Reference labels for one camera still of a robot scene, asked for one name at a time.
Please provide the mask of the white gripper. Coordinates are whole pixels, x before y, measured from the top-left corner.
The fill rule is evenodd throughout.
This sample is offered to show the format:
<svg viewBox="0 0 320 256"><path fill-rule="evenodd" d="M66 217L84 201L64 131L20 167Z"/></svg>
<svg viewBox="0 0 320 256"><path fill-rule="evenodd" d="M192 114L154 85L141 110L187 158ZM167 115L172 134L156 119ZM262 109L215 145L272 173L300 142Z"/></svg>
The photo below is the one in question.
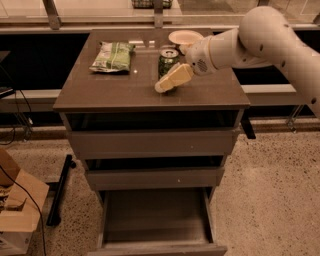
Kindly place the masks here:
<svg viewBox="0 0 320 256"><path fill-rule="evenodd" d="M189 82L194 73L199 76L213 74L217 68L213 64L210 53L210 41L208 36L195 42L192 46L180 45L180 52L185 55L186 63L175 64L156 84L155 90L158 93L165 93Z"/></svg>

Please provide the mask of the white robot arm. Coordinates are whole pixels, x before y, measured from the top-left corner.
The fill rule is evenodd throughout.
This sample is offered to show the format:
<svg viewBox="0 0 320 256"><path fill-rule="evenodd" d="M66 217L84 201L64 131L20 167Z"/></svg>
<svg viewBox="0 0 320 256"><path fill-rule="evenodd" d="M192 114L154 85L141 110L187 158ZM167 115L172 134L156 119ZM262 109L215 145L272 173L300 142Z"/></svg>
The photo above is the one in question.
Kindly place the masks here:
<svg viewBox="0 0 320 256"><path fill-rule="evenodd" d="M235 29L196 41L187 48L185 60L155 84L157 92L185 84L195 75L266 62L282 73L320 117L320 53L303 43L284 16L270 6L250 10Z"/></svg>

